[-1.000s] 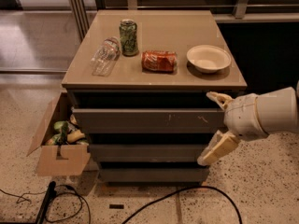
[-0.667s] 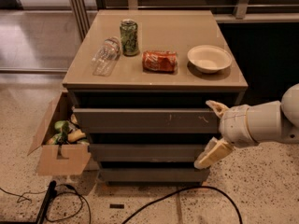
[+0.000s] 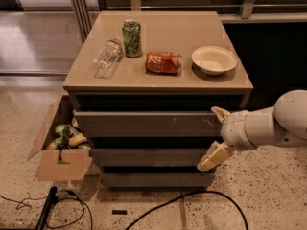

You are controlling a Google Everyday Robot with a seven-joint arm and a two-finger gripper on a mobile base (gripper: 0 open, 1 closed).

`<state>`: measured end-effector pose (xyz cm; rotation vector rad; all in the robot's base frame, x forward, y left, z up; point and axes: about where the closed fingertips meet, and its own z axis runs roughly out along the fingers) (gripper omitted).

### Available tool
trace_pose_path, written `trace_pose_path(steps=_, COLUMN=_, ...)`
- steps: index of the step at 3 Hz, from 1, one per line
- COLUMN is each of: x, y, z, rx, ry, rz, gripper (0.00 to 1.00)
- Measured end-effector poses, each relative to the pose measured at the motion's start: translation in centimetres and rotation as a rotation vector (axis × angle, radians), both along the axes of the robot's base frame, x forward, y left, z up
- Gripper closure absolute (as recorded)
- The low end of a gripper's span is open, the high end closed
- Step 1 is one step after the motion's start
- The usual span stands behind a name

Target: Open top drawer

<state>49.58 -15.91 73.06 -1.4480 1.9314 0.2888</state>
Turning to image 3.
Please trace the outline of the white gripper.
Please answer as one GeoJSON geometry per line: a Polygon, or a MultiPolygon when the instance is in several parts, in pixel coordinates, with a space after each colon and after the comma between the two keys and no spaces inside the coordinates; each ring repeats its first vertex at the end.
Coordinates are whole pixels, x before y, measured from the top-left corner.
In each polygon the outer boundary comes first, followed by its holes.
{"type": "Polygon", "coordinates": [[[245,129],[245,119],[248,115],[247,111],[230,113],[217,106],[212,106],[211,111],[223,123],[221,136],[224,142],[219,143],[214,141],[211,144],[207,153],[197,165],[197,169],[201,172],[207,172],[222,164],[233,155],[234,150],[244,151],[256,149],[256,146],[248,139],[245,129]]]}

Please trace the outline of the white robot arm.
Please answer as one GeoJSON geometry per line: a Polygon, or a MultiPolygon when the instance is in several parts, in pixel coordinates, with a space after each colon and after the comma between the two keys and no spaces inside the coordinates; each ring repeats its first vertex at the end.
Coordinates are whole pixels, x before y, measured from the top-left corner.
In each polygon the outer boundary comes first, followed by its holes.
{"type": "Polygon", "coordinates": [[[256,150],[273,145],[294,147],[307,144],[307,91],[293,90],[280,96],[274,106],[256,111],[230,113],[213,106],[222,123],[221,143],[215,141],[197,165],[206,172],[222,164],[235,150],[256,150]]]}

